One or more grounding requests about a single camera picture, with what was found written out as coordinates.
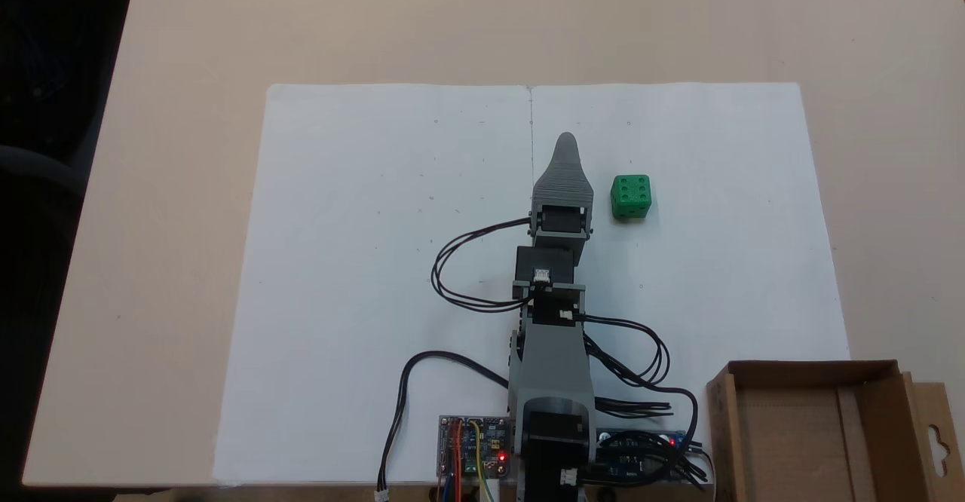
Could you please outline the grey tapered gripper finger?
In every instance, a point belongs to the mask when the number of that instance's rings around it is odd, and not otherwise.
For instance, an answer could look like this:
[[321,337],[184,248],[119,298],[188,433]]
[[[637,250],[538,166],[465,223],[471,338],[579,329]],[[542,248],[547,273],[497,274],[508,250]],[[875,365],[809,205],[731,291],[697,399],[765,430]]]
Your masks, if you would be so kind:
[[590,209],[593,200],[593,187],[584,173],[575,135],[564,132],[557,139],[546,169],[534,184],[533,206]]

